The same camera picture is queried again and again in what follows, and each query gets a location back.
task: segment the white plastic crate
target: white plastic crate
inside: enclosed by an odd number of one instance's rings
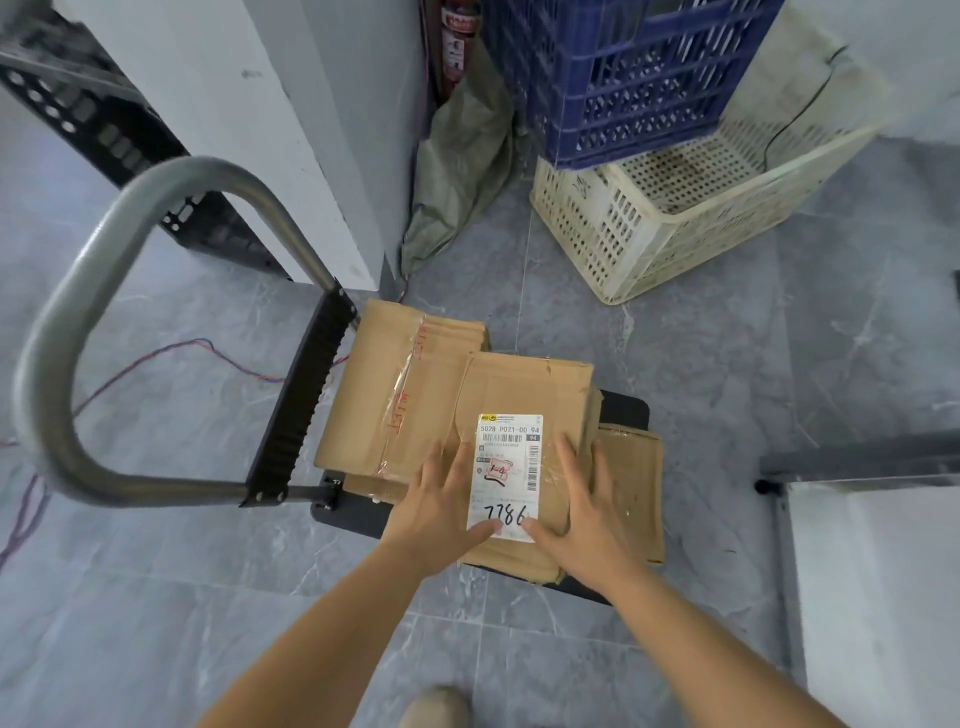
[[[843,48],[787,3],[715,134],[579,172],[538,160],[534,208],[601,301],[775,226],[876,136],[891,89]]]

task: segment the label number 7786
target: label number 7786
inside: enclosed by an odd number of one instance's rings
[[[485,505],[484,510],[487,511],[488,519],[500,519],[503,521],[504,525],[520,525],[523,523],[527,513],[527,507],[524,505],[520,508],[519,513],[514,513],[514,505],[512,503],[497,503],[496,505]]]

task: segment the person's left hand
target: person's left hand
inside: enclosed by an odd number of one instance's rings
[[[405,549],[422,577],[444,570],[502,527],[493,520],[467,530],[462,504],[469,498],[472,447],[460,443],[446,478],[441,454],[440,443],[435,443],[380,537],[384,547]]]

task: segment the metal handle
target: metal handle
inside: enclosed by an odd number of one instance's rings
[[[81,445],[71,398],[86,338],[136,261],[156,221],[186,197],[218,190],[253,205],[284,248],[324,291],[337,287],[303,233],[267,186],[222,159],[184,157],[148,170],[120,193],[53,296],[40,311],[13,378],[13,424],[20,444],[50,484],[96,505],[239,503],[247,486],[217,480],[124,475]]]

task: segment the white wall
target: white wall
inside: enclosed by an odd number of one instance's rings
[[[953,726],[960,487],[863,487],[788,489],[807,688],[852,728]]]
[[[425,123],[417,0],[244,0],[358,241],[389,263]]]
[[[348,226],[242,3],[69,0],[66,5],[191,154],[249,169],[284,203],[345,287],[376,288],[381,242],[354,236]],[[233,201],[287,273],[306,281],[252,208]]]
[[[960,3],[794,0],[898,88],[903,121],[886,133],[960,144]]]

